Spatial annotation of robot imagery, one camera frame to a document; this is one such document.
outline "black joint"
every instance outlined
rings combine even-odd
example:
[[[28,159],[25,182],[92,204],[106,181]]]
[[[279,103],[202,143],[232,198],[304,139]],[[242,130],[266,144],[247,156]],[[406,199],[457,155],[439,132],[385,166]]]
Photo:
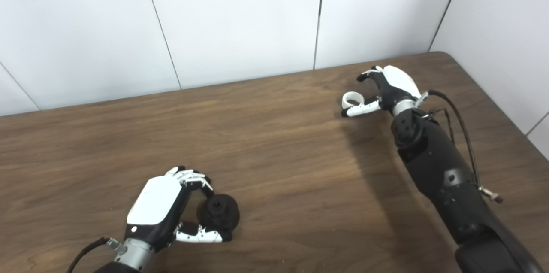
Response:
[[[359,82],[363,82],[364,80],[366,80],[367,78],[369,78],[368,74],[367,73],[361,73],[360,76],[358,76],[356,78],[357,81]]]

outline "cable connector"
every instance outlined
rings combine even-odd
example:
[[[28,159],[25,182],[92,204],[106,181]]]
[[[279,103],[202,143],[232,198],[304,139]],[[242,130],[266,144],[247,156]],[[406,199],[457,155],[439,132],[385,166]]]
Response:
[[[128,248],[124,244],[120,243],[120,241],[115,238],[109,238],[106,244],[110,248],[112,248],[118,255],[124,255],[128,250]]]
[[[490,198],[490,201],[495,201],[496,203],[502,203],[504,199],[498,193],[490,191],[490,189],[479,186],[480,194]]]
[[[427,99],[427,97],[429,97],[429,92],[428,91],[421,94],[421,96],[416,100],[414,105],[416,107],[421,107],[421,105],[423,105],[423,103],[425,102],[425,99]]]

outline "black robotic forearm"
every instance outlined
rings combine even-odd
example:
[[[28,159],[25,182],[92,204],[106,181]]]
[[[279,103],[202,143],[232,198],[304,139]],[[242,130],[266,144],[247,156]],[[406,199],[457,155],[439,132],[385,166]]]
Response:
[[[455,258],[464,273],[543,272],[486,205],[467,162],[437,121],[407,109],[394,118],[392,132],[414,183],[459,245]]]
[[[420,110],[430,95],[445,99],[455,111],[468,142],[473,169],[474,155],[465,124],[457,108],[439,91],[420,94],[406,72],[374,66],[357,81],[372,79],[379,90],[365,99],[354,91],[343,95],[343,117],[386,110],[392,114],[391,130],[398,154],[419,191],[431,200],[455,242],[455,259],[464,273],[543,273],[540,265],[492,213],[482,193],[498,202],[500,197],[479,185],[453,141],[429,113]]]

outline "white robotic hand cover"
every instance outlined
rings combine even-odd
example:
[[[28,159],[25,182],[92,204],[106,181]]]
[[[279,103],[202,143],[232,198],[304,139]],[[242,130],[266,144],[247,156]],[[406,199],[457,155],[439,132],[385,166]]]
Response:
[[[401,69],[391,65],[388,65],[385,68],[376,66],[375,69],[365,71],[362,74],[370,75],[373,72],[382,73],[383,76],[387,79],[389,85],[402,89],[403,91],[407,91],[413,97],[421,97],[421,93],[419,92],[419,89],[417,88],[417,85],[412,77],[410,77],[406,72],[402,71]],[[379,101],[380,97],[377,97],[375,101],[365,104],[365,99],[360,93],[357,93],[355,91],[349,91],[343,95],[343,99],[341,100],[341,107],[343,109],[347,109],[346,114],[347,116],[351,117],[381,110]]]
[[[193,169],[179,171],[172,168],[163,176],[153,177],[133,204],[128,217],[128,224],[159,224],[162,222],[175,202],[182,185],[187,182],[201,182],[213,191],[204,179],[206,175],[195,173]]]

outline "white wall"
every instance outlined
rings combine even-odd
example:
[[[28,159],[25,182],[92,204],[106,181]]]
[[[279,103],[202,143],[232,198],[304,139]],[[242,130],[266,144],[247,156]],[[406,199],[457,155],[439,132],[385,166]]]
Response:
[[[316,67],[427,52],[449,0],[322,0]]]
[[[425,52],[448,0],[324,0],[317,36],[319,1],[0,0],[0,115],[311,70],[317,37],[317,67]]]
[[[312,69],[318,0],[154,0],[184,88]]]
[[[0,61],[40,109],[180,88],[151,0],[0,6]]]
[[[549,111],[547,0],[452,0],[432,51],[445,51],[523,133]],[[549,123],[529,138],[549,158]]]
[[[36,110],[38,107],[0,62],[0,116]]]

